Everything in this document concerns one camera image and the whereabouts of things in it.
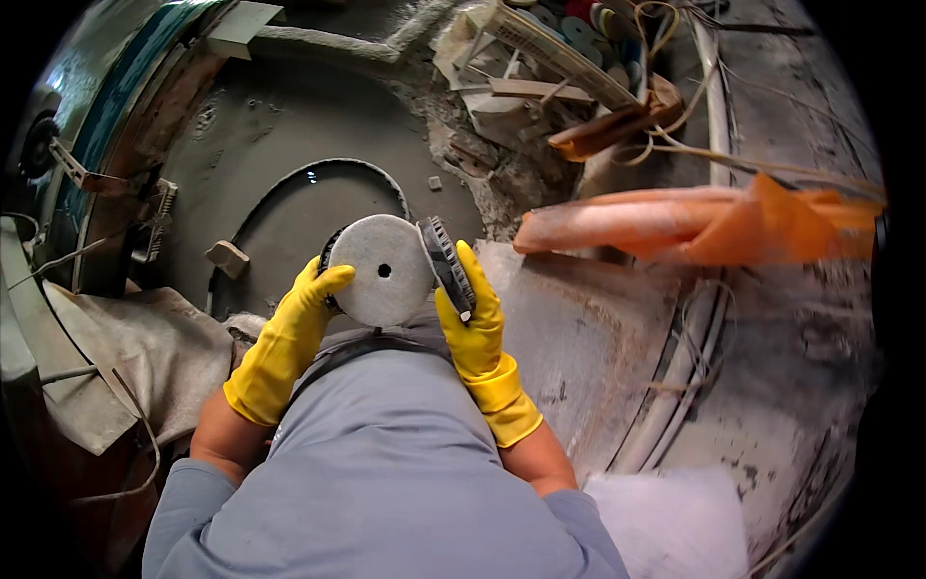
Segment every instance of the white polishing pad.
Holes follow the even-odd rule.
[[[327,267],[352,265],[357,277],[334,294],[345,314],[374,327],[408,320],[428,299],[434,273],[418,228],[395,215],[348,225],[332,244]]]

